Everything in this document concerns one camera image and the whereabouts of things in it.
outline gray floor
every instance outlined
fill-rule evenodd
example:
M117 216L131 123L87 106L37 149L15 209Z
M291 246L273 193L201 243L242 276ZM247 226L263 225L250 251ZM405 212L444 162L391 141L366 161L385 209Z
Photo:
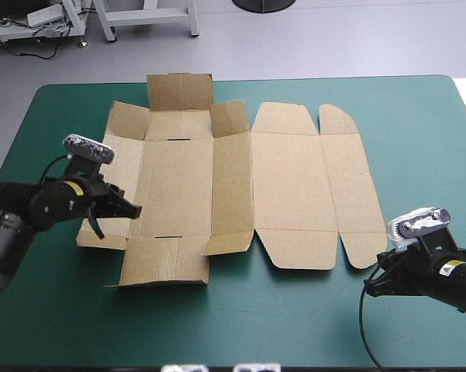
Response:
M93 17L87 50L68 40L51 61L0 51L0 166L35 91L45 84L143 81L146 74L171 71L211 72L216 80L466 78L466 0L298 0L269 15L243 12L230 0L196 1L198 38L189 37L185 24L155 25L118 29L119 41L107 44ZM109 2L114 8L139 3Z

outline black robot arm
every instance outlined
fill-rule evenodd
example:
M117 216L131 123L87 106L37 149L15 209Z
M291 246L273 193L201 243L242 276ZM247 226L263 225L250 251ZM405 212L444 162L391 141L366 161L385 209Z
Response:
M99 173L114 157L109 147L78 135L69 135L64 145L70 161L62 177L42 177L39 184L0 184L0 291L9 285L37 232L86 218L103 239L98 218L140 216L141 207Z
M384 273L365 281L366 292L428 296L466 312L466 251L458 248L447 228L443 208L421 208L388 224L388 236L398 247L378 254Z

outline yellow label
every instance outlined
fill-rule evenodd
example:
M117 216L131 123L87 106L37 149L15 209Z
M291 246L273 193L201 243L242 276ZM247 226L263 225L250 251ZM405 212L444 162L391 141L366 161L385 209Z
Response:
M455 267L462 264L465 264L465 262L459 260L448 261L440 268L440 275L449 277L453 270L455 270Z
M81 186L79 186L75 182L73 182L73 181L64 181L64 183L71 186L71 188L74 190L74 192L76 193L77 196L83 196L85 194L83 192L83 189L81 188Z

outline cable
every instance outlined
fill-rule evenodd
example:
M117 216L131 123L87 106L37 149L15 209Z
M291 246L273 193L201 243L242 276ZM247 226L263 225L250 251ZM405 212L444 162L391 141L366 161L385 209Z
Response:
M369 346L369 344L367 342L367 337L365 335L365 329L364 329L364 298L365 298L365 294L367 293L367 283L374 278L374 276L377 274L377 272L381 269L381 265L382 265L382 263L378 263L378 265L375 267L375 269L371 272L371 275L369 275L369 278L365 281L364 288L362 289L362 293L360 295L360 304L358 306L358 323L360 325L360 336L362 338L362 342L364 343L365 349L367 350L367 354L369 354L369 357L372 359L375 366L381 372L388 372L379 363L379 361L375 357L374 353L372 353L371 347Z
M17 25L20 25L20 26L28 27L28 26L26 26L24 24L20 24L19 22L14 22L14 23L17 24ZM62 39L64 37L68 37L69 34L71 33L71 28L72 28L72 23L69 24L69 30L67 31L67 35L63 35L63 33L65 32L65 29L64 29L60 34L60 38ZM39 31L42 31L43 29L45 29L45 26L43 26L43 27L39 28L37 31L35 31L31 37L33 38ZM5 43L2 41L2 39L0 39L0 47L2 47L3 50L5 50L7 53L12 54L13 56L17 56L17 57L36 57L36 58L40 58L41 60L51 60L52 58L54 58L57 55L57 51L59 49L59 43L58 43L57 40L55 41L54 52L48 57L40 56L39 54L34 54L34 53L15 52L13 50L10 50L6 46Z
M96 15L98 15L98 13L96 11L91 11L91 10L83 10L83 11L81 11L81 13L79 13L79 15L82 15L82 14L96 14Z
M69 30L67 31L67 35L60 35L60 38L64 38L64 37L68 37L69 34L71 33L71 28L72 28L72 25L69 25ZM36 57L36 58L40 58L41 60L51 60L52 58L54 58L56 55L57 55L57 51L59 49L59 43L58 41L55 41L55 49L54 49L54 53L49 56L49 57L44 57L44 56L40 56L39 54L34 54L34 53L19 53L19 54L16 54L17 56L20 56L20 57Z
M57 162L57 161L60 161L62 159L67 159L69 157L69 155L62 155L61 157L57 157L55 159L53 159L50 164L47 165L47 167L45 168L45 170L43 171L43 173L41 174L41 178L40 178L40 182L38 182L39 184L43 183L43 180L45 179L45 177L47 176L47 173L48 171L50 170L50 168Z

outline cardboard box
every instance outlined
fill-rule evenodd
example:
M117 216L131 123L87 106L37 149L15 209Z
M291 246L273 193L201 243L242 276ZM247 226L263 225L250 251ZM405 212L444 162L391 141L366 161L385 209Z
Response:
M78 235L80 246L126 251L119 285L206 284L207 256L246 251L254 230L281 268L331 269L338 231L356 267L385 250L347 114L323 106L320 136L304 106L264 103L250 131L242 101L213 104L210 75L153 75L148 83L150 109L114 102L103 140L116 158L102 173L143 206L141 216L102 220L104 240L86 222ZM348 182L357 189L346 192ZM365 209L367 224L356 223L353 208Z

